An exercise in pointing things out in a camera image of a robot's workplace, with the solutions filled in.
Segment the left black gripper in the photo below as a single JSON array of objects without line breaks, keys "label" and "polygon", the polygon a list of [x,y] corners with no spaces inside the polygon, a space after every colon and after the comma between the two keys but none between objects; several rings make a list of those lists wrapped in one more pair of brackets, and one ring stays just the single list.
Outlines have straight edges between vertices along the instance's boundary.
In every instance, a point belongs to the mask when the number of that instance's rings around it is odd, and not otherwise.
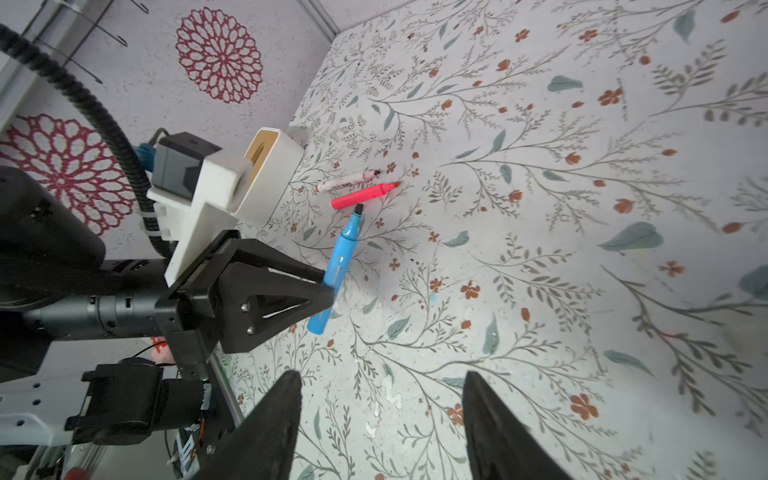
[{"label": "left black gripper", "polygon": [[183,379],[209,380],[217,346],[248,353],[332,306],[323,270],[270,248],[239,248],[218,279],[206,273],[239,237],[222,231],[169,286],[165,260],[106,260],[83,222],[25,172],[2,168],[2,381],[37,374],[54,341],[142,337],[167,340]]}]

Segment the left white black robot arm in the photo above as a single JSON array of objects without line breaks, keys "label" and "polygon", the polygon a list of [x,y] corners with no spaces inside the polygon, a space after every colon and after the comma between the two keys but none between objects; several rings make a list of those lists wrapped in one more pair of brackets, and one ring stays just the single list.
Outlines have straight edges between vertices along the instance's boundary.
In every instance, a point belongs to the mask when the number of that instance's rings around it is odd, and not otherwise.
[{"label": "left white black robot arm", "polygon": [[[82,221],[20,169],[1,171],[1,441],[132,445],[235,411],[215,377],[216,349],[246,353],[332,305],[322,270],[235,230],[167,282],[163,258],[110,260]],[[56,342],[156,337],[164,362],[134,355],[82,373],[43,370]]]}]

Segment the blue highlighter pen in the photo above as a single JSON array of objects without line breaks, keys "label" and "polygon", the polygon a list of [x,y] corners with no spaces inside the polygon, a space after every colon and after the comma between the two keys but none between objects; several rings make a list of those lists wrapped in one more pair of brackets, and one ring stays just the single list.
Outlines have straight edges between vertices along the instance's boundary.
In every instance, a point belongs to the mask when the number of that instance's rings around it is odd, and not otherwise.
[{"label": "blue highlighter pen", "polygon": [[364,206],[357,204],[349,222],[336,241],[334,250],[329,260],[323,284],[333,289],[333,300],[327,309],[313,315],[308,323],[308,331],[315,335],[321,335],[326,329],[330,315],[344,282],[345,275],[351,264],[352,257],[359,241],[359,229],[362,222]]}]

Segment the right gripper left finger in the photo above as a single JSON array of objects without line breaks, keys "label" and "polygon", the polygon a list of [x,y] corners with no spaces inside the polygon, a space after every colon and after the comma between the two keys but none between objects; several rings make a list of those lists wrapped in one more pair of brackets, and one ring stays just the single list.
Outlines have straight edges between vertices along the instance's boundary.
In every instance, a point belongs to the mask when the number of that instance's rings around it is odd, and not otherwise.
[{"label": "right gripper left finger", "polygon": [[295,370],[284,372],[196,479],[287,479],[299,433],[302,381]]}]

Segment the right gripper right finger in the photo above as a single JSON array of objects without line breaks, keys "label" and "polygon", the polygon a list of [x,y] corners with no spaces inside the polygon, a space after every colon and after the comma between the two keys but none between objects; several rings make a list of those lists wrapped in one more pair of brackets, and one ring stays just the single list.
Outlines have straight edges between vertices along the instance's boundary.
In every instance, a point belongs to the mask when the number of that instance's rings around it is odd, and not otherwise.
[{"label": "right gripper right finger", "polygon": [[567,479],[482,376],[466,374],[462,402],[474,479]]}]

